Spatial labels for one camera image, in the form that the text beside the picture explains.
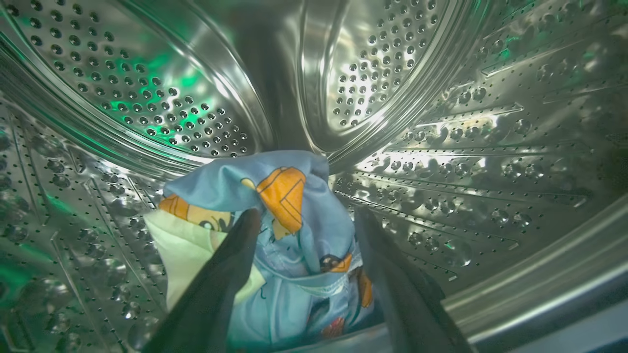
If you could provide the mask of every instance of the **cartoon character print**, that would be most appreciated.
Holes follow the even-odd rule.
[[[264,205],[273,214],[275,241],[296,234],[303,225],[301,206],[306,177],[293,167],[277,168],[257,186],[251,179],[244,178],[242,184],[255,190]]]
[[[345,318],[339,317],[332,321],[328,327],[325,327],[320,334],[324,339],[332,339],[334,337],[341,336],[344,328]]]
[[[351,260],[353,255],[348,253],[344,259],[340,259],[338,256],[327,254],[320,258],[320,271],[321,272],[348,272],[349,266],[351,266]]]
[[[371,279],[364,273],[364,268],[355,269],[357,276],[357,290],[360,295],[360,304],[362,308],[368,308],[373,303],[373,284]]]
[[[162,200],[159,208],[211,231],[229,232],[233,226],[234,220],[231,212],[207,210],[190,205],[175,194]]]

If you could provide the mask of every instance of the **light blue cloth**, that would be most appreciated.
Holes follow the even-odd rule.
[[[242,184],[260,185],[279,168],[296,168],[305,176],[300,230],[280,240],[274,237],[273,214],[260,194]],[[234,348],[276,350],[322,339],[323,331],[344,321],[342,333],[381,322],[371,315],[377,306],[363,307],[359,281],[347,272],[322,272],[323,257],[352,255],[351,270],[361,265],[353,223],[327,184],[328,165],[322,156],[305,151],[275,151],[215,160],[167,183],[164,195],[178,195],[191,205],[233,212],[262,210],[254,263],[266,284],[236,305],[228,340]]]

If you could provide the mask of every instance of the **white fabric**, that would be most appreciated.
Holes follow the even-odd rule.
[[[187,222],[161,209],[145,215],[144,220],[168,273],[166,306],[171,310],[227,234]],[[265,283],[253,264],[249,280],[235,295],[234,305],[255,294]]]

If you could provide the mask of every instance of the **laundry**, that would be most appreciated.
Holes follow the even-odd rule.
[[[231,347],[285,349],[382,322],[354,225],[327,178],[324,157],[275,151],[216,160],[167,183],[144,218],[168,273],[168,309],[243,211],[257,208],[261,227],[248,282],[234,298]]]

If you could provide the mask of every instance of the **printed cartoon fabric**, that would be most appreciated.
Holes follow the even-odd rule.
[[[262,211],[252,277],[229,324],[234,348],[284,349],[381,321],[353,223],[327,178],[324,157],[276,151],[215,160],[166,184],[160,211],[206,234],[227,232],[247,209]]]
[[[169,310],[227,237],[229,218],[232,216],[228,212],[219,215],[188,205],[174,195],[162,201],[158,210],[144,216],[168,273]],[[247,283],[235,295],[234,304],[255,294],[264,283],[264,277],[253,265]]]

